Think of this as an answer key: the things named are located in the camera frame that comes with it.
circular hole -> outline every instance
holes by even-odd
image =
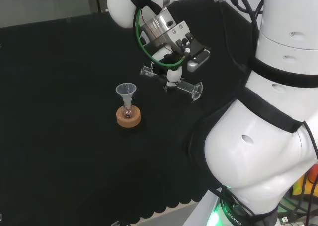
[[[244,142],[246,142],[249,145],[253,145],[254,141],[251,137],[249,137],[248,135],[242,135],[242,139]]]
[[[273,84],[272,87],[274,90],[276,90],[279,93],[285,93],[286,92],[286,87],[279,85],[279,84]]]

black cover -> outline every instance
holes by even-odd
[[[265,79],[295,88],[318,88],[318,75],[302,75],[282,71],[265,64],[256,57],[249,60],[248,67]]]
[[[219,186],[194,172],[182,143],[193,123],[228,101],[244,75],[225,51],[211,0],[180,1],[170,11],[211,48],[205,65],[184,71],[189,83],[203,82],[195,102],[140,77],[149,61],[132,31],[108,13],[0,29],[3,225],[135,223]],[[230,8],[225,19],[230,49],[246,63],[250,25]],[[125,82],[137,86],[133,103],[142,114],[132,130],[120,128],[115,117],[122,105],[115,88]]]
[[[294,133],[303,124],[283,113],[248,88],[238,92],[238,100],[261,119],[286,132]]]

table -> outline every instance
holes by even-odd
[[[225,50],[210,0],[176,2],[170,11],[211,49],[195,73],[204,93],[193,102],[139,76],[149,62],[131,30],[109,14],[0,29],[0,209],[4,223],[99,226],[131,223],[167,206],[200,201],[208,186],[182,142],[191,126],[228,101],[244,75]],[[229,46],[246,63],[250,25],[225,11]],[[134,83],[142,113],[132,130],[116,123],[117,85]],[[211,127],[216,120],[211,120]]]

